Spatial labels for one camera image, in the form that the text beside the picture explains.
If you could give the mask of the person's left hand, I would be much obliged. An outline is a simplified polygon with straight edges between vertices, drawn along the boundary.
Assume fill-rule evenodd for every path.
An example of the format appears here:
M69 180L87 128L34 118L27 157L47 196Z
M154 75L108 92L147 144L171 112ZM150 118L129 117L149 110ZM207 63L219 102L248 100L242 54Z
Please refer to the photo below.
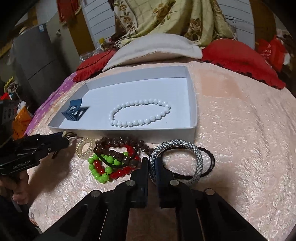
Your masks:
M27 170L19 173L19 180L13 181L8 177L1 176L1 187L11 190L13 192L12 199L20 205L29 203L29 175Z

